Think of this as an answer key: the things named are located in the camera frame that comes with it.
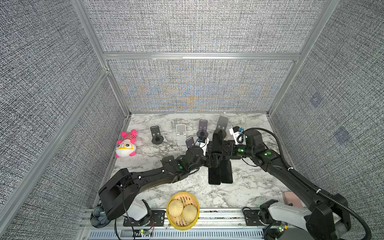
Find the black phone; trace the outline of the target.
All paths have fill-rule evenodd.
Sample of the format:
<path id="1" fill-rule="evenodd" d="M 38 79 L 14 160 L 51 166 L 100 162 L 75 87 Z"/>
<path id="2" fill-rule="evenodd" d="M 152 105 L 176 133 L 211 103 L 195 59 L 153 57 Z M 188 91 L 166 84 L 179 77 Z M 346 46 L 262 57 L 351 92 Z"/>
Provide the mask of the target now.
<path id="1" fill-rule="evenodd" d="M 220 168 L 208 168 L 208 180 L 210 185 L 221 184 L 221 172 Z"/>
<path id="2" fill-rule="evenodd" d="M 213 140 L 212 140 L 212 152 L 213 153 L 222 153 L 223 148 L 223 132 L 218 132 L 213 134 Z"/>
<path id="3" fill-rule="evenodd" d="M 220 162 L 220 180 L 223 184 L 233 183 L 232 164 L 230 160 Z"/>

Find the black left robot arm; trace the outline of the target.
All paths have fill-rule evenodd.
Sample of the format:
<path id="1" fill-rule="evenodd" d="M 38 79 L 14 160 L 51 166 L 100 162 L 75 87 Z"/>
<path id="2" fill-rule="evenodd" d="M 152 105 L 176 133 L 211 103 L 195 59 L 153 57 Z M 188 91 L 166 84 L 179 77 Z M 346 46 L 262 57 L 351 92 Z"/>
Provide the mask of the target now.
<path id="1" fill-rule="evenodd" d="M 192 147 L 184 155 L 157 169 L 144 172 L 120 169 L 99 190 L 107 219 L 112 221 L 125 214 L 139 193 L 159 185 L 179 182 L 200 167 L 217 167 L 221 161 L 228 160 L 232 153 L 232 150 L 224 147 L 213 147 L 204 155 L 201 148 Z"/>

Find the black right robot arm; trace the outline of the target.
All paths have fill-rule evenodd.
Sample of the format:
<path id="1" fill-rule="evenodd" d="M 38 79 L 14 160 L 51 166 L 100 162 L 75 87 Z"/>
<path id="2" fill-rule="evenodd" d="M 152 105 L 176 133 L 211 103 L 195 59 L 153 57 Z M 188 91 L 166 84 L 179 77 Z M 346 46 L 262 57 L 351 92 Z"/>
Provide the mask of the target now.
<path id="1" fill-rule="evenodd" d="M 230 159 L 250 158 L 265 172 L 286 185 L 307 206 L 307 212 L 300 208 L 269 200 L 260 206 L 259 219 L 270 225 L 285 222 L 306 230 L 315 240 L 337 240 L 351 229 L 351 211 L 347 200 L 332 195 L 304 178 L 285 163 L 283 156 L 268 149 L 262 141 L 236 144 L 235 141 L 209 143 L 207 158 L 210 167 Z"/>

